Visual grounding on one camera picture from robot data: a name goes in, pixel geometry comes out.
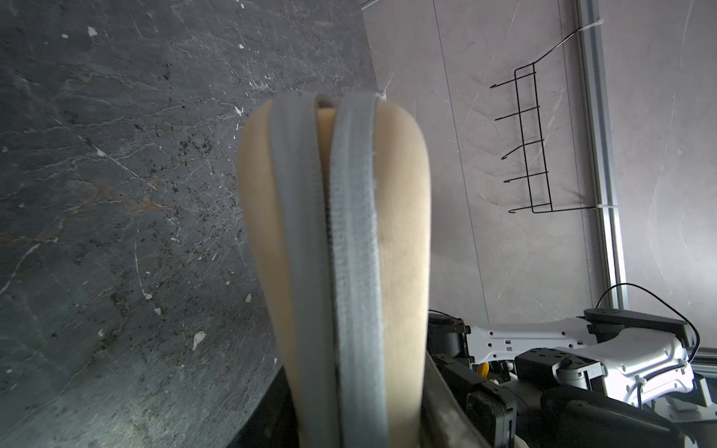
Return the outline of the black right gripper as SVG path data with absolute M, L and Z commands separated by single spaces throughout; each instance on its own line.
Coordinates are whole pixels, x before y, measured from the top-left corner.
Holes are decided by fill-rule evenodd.
M 688 321 L 637 312 L 492 327 L 429 314 L 429 355 L 491 447 L 693 447 L 648 404 L 696 392 L 697 348 Z

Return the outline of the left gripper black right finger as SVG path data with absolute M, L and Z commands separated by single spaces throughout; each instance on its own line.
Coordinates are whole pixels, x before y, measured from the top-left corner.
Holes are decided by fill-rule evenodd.
M 422 447 L 475 447 L 476 434 L 429 354 L 421 404 Z

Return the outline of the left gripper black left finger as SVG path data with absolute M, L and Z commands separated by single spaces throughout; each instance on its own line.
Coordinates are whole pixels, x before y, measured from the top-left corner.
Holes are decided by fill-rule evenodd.
M 259 405 L 228 447 L 297 447 L 297 417 L 284 368 L 279 369 Z

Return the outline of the white zippered umbrella sleeve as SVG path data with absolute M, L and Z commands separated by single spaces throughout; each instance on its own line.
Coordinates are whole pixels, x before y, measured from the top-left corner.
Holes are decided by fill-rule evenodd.
M 248 241 L 304 447 L 416 447 L 431 173 L 416 120 L 377 93 L 287 91 L 235 161 Z

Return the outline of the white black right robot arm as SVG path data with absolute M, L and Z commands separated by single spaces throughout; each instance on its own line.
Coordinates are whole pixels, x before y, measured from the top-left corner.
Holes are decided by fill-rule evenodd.
M 713 447 L 716 367 L 684 317 L 587 309 L 469 325 L 430 311 L 431 447 Z

